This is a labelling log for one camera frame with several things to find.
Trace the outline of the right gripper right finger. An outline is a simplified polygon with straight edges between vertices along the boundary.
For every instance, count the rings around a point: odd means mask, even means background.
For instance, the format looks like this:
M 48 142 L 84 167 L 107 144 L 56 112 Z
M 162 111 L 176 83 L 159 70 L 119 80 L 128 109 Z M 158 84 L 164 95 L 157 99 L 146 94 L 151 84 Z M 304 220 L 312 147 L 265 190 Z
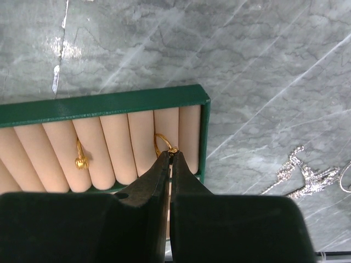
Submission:
M 173 157 L 170 237 L 174 262 L 316 262 L 295 202 L 215 195 Z

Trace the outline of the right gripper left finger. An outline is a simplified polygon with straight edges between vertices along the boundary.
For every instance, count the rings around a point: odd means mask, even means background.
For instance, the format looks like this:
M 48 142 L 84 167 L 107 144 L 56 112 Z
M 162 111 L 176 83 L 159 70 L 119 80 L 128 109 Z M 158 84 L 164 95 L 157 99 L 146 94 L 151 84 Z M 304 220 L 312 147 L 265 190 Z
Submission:
M 1 262 L 163 262 L 170 162 L 114 194 L 1 195 Z

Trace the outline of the green jewelry tray insert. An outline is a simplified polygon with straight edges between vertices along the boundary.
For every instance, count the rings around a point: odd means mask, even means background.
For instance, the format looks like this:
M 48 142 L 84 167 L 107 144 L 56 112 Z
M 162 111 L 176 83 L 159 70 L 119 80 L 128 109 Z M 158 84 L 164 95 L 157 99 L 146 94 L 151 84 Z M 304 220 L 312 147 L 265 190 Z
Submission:
M 1 192 L 116 192 L 180 150 L 205 177 L 211 99 L 188 85 L 1 106 Z

